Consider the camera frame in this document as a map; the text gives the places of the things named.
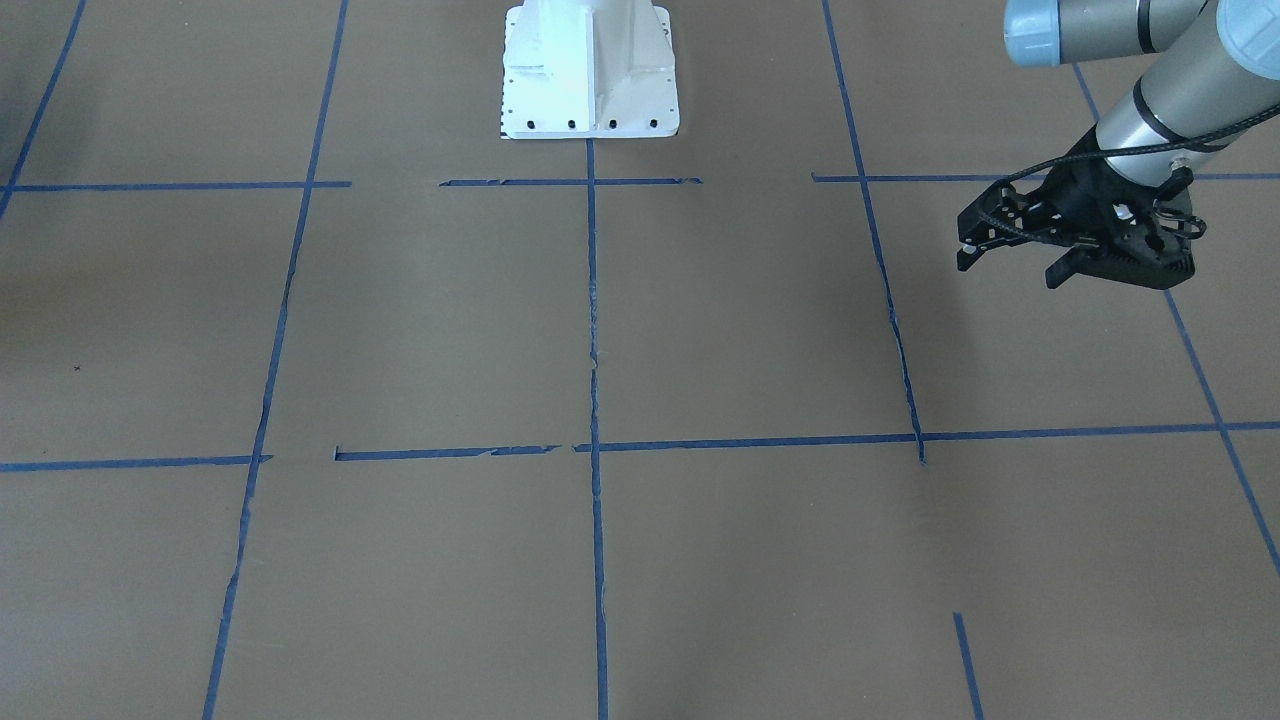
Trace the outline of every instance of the white metal bracket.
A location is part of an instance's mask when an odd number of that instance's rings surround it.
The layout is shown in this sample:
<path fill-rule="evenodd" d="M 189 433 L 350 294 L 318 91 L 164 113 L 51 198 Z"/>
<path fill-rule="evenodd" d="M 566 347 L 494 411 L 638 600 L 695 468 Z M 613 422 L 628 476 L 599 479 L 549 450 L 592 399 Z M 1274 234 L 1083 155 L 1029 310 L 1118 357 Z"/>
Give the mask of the white metal bracket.
<path fill-rule="evenodd" d="M 669 137 L 671 14 L 652 0 L 525 0 L 507 13 L 502 135 Z"/>

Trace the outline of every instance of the black ring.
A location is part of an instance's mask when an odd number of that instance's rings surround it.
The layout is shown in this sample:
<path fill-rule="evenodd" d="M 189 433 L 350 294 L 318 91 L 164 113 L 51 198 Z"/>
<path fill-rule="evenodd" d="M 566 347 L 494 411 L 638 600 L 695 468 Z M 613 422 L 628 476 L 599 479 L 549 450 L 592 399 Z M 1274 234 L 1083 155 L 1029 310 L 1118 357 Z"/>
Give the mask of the black ring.
<path fill-rule="evenodd" d="M 1151 42 L 1151 0 L 1138 0 L 1138 44 L 1143 53 L 1156 53 Z"/>
<path fill-rule="evenodd" d="M 1181 135 L 1174 132 L 1172 128 L 1166 126 L 1156 117 L 1156 113 L 1151 110 L 1151 105 L 1147 105 L 1147 99 L 1142 95 L 1142 81 L 1139 79 L 1137 85 L 1133 86 L 1133 105 L 1138 109 L 1138 115 L 1142 117 L 1142 122 L 1147 123 L 1147 127 L 1156 131 L 1160 137 L 1164 137 L 1169 142 L 1187 142 L 1189 137 L 1183 137 Z M 1188 150 L 1194 150 L 1196 152 L 1217 152 L 1226 149 L 1225 145 L 1192 145 L 1187 147 Z"/>

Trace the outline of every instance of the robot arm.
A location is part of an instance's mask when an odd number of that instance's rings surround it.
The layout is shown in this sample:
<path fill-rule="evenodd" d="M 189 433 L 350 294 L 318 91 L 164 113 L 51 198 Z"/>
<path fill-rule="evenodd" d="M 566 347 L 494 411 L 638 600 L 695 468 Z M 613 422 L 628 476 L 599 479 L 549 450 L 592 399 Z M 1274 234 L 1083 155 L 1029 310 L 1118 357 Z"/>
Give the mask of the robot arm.
<path fill-rule="evenodd" d="M 1171 44 L 1066 155 L 1001 179 L 960 214 L 957 268 L 1042 242 L 1069 249 L 1046 270 L 1050 288 L 1074 274 L 1156 290 L 1190 278 L 1190 243 L 1206 229 L 1192 214 L 1196 170 L 1280 114 L 1280 0 L 1011 0 L 1006 41 L 1023 64 Z M 1046 169 L 1039 188 L 1014 188 Z"/>

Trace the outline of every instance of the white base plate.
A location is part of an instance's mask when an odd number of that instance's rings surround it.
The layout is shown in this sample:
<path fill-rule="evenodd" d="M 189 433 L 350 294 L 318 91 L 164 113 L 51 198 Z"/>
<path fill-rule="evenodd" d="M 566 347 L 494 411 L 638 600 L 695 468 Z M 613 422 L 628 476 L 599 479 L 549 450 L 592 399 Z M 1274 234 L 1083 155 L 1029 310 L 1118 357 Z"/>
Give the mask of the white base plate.
<path fill-rule="evenodd" d="M 507 12 L 506 41 L 520 18 L 520 8 Z M 672 42 L 671 13 L 654 8 Z M 600 109 L 595 127 L 589 118 L 573 118 L 581 99 L 566 101 L 541 76 L 504 70 L 502 78 L 502 136 L 512 140 L 564 140 L 588 137 L 671 137 L 680 129 L 676 69 L 666 73 L 636 73 L 614 88 Z"/>

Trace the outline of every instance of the blue joint cap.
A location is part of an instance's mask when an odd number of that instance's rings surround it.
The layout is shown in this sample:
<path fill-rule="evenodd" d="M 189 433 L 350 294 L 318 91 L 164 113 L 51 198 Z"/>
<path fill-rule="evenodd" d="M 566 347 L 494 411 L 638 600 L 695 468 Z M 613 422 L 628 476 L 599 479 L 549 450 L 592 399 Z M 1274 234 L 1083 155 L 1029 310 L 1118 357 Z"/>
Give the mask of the blue joint cap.
<path fill-rule="evenodd" d="M 1222 0 L 1217 35 L 1244 69 L 1280 79 L 1280 0 Z"/>
<path fill-rule="evenodd" d="M 1005 6 L 1005 49 L 1024 68 L 1062 64 L 1062 32 L 1057 0 L 1009 0 Z"/>

